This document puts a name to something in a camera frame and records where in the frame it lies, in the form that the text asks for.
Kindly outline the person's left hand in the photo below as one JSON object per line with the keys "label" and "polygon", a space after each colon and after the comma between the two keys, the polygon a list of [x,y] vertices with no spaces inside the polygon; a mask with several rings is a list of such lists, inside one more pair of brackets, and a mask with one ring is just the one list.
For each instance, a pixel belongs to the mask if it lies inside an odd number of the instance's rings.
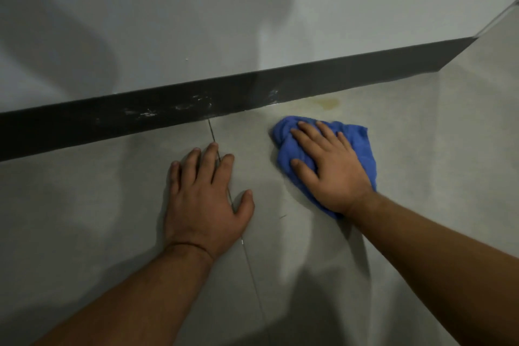
{"label": "person's left hand", "polygon": [[181,187],[176,196],[168,198],[165,214],[165,245],[190,241],[203,245],[214,257],[214,262],[239,240],[245,229],[240,229],[229,198],[229,185],[235,157],[218,157],[211,185],[196,186],[200,158],[205,152],[194,148],[181,163]]}

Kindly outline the person's right hand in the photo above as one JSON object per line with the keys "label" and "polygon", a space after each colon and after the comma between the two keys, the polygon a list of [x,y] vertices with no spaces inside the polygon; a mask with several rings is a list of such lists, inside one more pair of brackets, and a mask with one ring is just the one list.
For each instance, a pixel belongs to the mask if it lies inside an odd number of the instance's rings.
{"label": "person's right hand", "polygon": [[[321,193],[314,197],[330,211],[348,216],[354,205],[374,194],[370,180],[355,152],[347,152],[323,122],[314,126],[334,146],[332,151],[305,151],[315,161],[321,180]],[[291,134],[298,142],[298,126]]]}

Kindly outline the blue cleaning cloth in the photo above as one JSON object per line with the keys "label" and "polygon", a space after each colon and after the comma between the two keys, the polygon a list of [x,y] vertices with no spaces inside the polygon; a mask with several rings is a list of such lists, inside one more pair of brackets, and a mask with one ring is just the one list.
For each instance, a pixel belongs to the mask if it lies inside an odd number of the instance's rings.
{"label": "blue cleaning cloth", "polygon": [[[311,125],[315,125],[316,122],[316,120],[312,118],[290,115],[279,120],[270,130],[270,136],[278,149],[277,165],[290,182],[318,209],[333,219],[342,219],[342,214],[330,211],[315,199],[308,188],[302,183],[301,179],[295,174],[291,166],[291,160],[298,159],[305,163],[314,173],[317,172],[315,161],[304,151],[290,132],[291,129],[297,128],[299,121]],[[344,124],[339,121],[324,121],[323,123],[328,126],[334,135],[341,132],[346,137],[365,170],[373,190],[376,191],[377,165],[368,138],[368,129],[364,126]]]}

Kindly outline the person's right forearm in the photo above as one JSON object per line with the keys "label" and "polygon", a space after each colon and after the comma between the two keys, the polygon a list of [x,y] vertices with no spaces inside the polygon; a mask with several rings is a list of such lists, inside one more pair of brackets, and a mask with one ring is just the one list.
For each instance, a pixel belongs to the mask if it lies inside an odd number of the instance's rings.
{"label": "person's right forearm", "polygon": [[519,346],[519,258],[375,192],[343,210],[462,346]]}

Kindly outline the person's left forearm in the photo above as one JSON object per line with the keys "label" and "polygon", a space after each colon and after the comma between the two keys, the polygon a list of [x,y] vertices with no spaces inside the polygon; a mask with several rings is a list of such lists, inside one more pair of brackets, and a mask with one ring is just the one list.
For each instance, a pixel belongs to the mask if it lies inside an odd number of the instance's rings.
{"label": "person's left forearm", "polygon": [[212,265],[196,251],[162,252],[33,345],[173,346]]}

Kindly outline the dark grey baseboard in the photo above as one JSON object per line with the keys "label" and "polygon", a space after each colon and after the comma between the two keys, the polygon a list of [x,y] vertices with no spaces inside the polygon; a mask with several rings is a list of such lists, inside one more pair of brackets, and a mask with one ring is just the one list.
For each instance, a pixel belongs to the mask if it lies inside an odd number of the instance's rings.
{"label": "dark grey baseboard", "polygon": [[0,162],[440,71],[477,36],[0,113]]}

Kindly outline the thin dark wrist band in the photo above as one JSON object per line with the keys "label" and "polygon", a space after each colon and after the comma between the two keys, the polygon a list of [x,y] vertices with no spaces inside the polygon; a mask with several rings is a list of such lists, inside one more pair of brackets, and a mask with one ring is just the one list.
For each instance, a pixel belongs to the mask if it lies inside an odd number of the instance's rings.
{"label": "thin dark wrist band", "polygon": [[164,252],[177,252],[184,249],[185,251],[191,252],[196,251],[202,254],[207,260],[214,262],[214,257],[211,255],[211,252],[208,251],[203,245],[198,243],[190,242],[190,241],[180,241],[180,242],[172,242],[165,246]]}

